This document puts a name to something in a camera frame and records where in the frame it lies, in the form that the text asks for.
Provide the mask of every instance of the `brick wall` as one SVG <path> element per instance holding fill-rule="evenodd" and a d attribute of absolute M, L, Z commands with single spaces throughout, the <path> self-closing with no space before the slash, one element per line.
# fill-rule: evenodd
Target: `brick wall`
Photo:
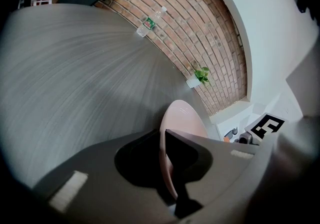
<path fill-rule="evenodd" d="M 247 93 L 247 68 L 238 30 L 223 0 L 100 0 L 138 27 L 161 6 L 167 14 L 148 38 L 188 78 L 207 66 L 210 84 L 196 87 L 207 113 L 230 106 Z"/>

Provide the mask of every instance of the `gray table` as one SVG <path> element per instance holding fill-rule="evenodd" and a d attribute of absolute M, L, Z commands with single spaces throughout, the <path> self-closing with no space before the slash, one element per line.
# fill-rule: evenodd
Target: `gray table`
<path fill-rule="evenodd" d="M 1 146 L 28 186 L 90 145 L 159 128 L 176 99 L 218 139 L 180 71 L 111 11 L 58 4 L 14 12 L 0 79 Z"/>

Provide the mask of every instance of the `potted plant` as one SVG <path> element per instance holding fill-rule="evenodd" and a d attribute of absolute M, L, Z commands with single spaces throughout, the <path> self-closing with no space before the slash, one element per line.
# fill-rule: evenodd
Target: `potted plant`
<path fill-rule="evenodd" d="M 205 85 L 205 82 L 209 82 L 208 73 L 208 67 L 202 67 L 201 70 L 195 70 L 195 73 L 192 74 L 192 76 L 189 79 L 187 79 L 186 83 L 190 88 L 194 88 L 200 85 L 201 83 Z"/>

